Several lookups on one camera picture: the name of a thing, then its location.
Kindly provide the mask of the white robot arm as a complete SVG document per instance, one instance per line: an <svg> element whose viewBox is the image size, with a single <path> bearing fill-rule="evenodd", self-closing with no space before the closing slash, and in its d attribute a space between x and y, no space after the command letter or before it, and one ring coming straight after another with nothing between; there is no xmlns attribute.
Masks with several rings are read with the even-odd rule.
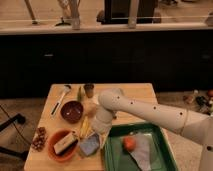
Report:
<svg viewBox="0 0 213 171"><path fill-rule="evenodd" d="M113 116L118 111L126 112L200 144L203 149L199 171L213 171L213 116L131 99L120 88L103 90L98 95L98 103L91 123L95 132L109 132Z"/></svg>

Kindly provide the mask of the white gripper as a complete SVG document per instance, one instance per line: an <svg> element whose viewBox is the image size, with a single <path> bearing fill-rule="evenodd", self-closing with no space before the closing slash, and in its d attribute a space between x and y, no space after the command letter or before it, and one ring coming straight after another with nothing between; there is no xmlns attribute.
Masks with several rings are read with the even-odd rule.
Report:
<svg viewBox="0 0 213 171"><path fill-rule="evenodd" d="M98 134L107 133L112 127L112 120L113 116L110 112L98 112L92 120L92 129Z"/></svg>

